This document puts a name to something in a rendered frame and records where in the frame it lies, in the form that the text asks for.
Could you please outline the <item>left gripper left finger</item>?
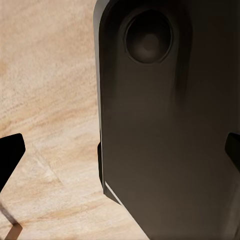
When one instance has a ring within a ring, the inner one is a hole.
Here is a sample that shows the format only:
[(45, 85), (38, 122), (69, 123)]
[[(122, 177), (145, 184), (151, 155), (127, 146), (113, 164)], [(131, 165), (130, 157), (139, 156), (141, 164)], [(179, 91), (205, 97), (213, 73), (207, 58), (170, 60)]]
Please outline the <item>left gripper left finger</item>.
[(0, 192), (25, 152), (25, 142), (21, 133), (0, 138)]

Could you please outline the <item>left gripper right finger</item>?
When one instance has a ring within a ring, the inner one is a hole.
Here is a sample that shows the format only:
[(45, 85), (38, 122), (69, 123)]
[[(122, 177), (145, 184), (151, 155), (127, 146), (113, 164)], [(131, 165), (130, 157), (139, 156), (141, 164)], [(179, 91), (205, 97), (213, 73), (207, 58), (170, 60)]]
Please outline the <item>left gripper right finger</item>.
[(240, 134), (229, 133), (224, 150), (240, 172)]

